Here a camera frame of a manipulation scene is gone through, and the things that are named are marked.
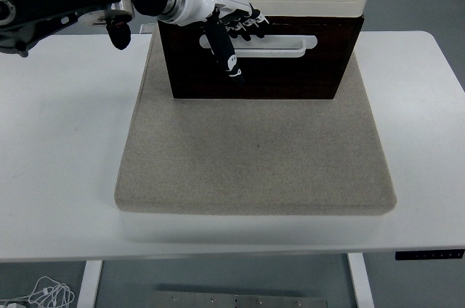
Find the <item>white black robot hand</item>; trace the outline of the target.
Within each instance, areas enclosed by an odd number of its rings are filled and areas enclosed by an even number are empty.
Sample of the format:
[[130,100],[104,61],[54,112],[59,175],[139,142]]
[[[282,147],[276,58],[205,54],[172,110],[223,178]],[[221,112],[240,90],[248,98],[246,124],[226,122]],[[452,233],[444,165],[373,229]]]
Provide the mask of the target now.
[[176,0],[169,22],[178,26],[199,25],[212,54],[228,77],[244,84],[232,38],[250,41],[263,38],[270,23],[249,0]]

